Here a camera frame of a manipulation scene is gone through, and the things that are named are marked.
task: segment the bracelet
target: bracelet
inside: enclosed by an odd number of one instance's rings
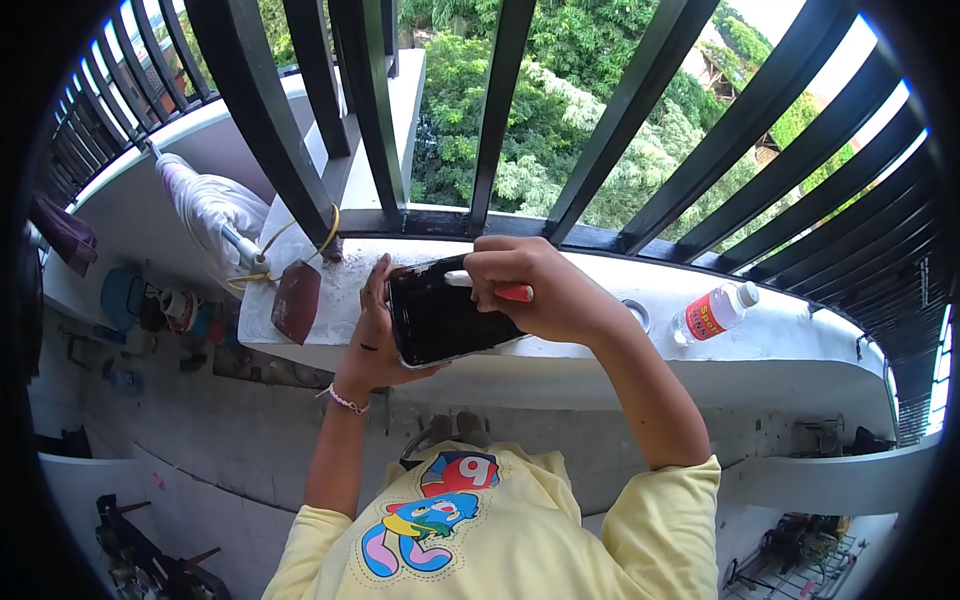
[[[341,406],[346,406],[357,415],[363,415],[364,413],[367,412],[367,409],[370,408],[370,404],[367,404],[363,408],[358,408],[356,405],[356,402],[347,402],[343,398],[337,396],[337,393],[333,391],[332,383],[330,384],[330,387],[326,388],[325,390],[317,394],[316,397],[323,396],[324,394],[330,394],[330,397],[336,400],[337,404],[340,404]]]

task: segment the cartoon print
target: cartoon print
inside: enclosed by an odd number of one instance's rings
[[[453,528],[475,518],[480,497],[469,493],[500,483],[496,457],[482,452],[440,452],[420,477],[423,500],[391,504],[387,515],[360,539],[360,554],[376,577],[396,575],[401,563],[415,573],[434,573],[453,561],[453,552],[439,545],[424,548],[430,538],[450,538]],[[396,536],[396,544],[390,543]]]
[[[437,571],[453,559],[441,547],[424,549],[420,543],[430,537],[449,538],[453,527],[477,514],[479,498],[472,493],[449,492],[408,502],[391,504],[390,513],[374,525],[361,540],[364,563],[377,577],[390,577],[399,570],[394,551],[385,543],[390,533],[399,537],[400,557],[421,573]]]
[[[461,490],[484,490],[500,483],[496,457],[482,452],[448,450],[434,458],[420,478],[426,497]]]

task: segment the red marker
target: red marker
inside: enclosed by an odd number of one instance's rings
[[[444,273],[444,281],[456,287],[473,287],[473,280],[466,271],[448,271]],[[500,298],[517,302],[532,302],[534,299],[534,288],[526,283],[497,283],[493,292]]]

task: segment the foot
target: foot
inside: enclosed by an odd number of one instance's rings
[[[430,445],[446,442],[453,437],[453,423],[447,415],[434,415],[430,420],[430,437],[427,442]]]
[[[460,411],[457,413],[457,433],[460,437],[468,435],[472,431],[483,431],[483,422],[476,414],[470,411]]]

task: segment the hand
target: hand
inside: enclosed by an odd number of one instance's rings
[[[400,364],[386,304],[386,281],[393,269],[399,266],[391,266],[389,254],[381,256],[373,266],[367,284],[360,290],[360,319],[347,345],[347,356],[333,377],[334,391],[358,405],[366,404],[373,388],[423,379],[448,365],[413,370]]]
[[[479,237],[464,268],[480,312],[502,312],[520,330],[544,340],[592,347],[623,327],[642,331],[626,306],[541,237]],[[534,299],[495,296],[495,281],[532,285]]]

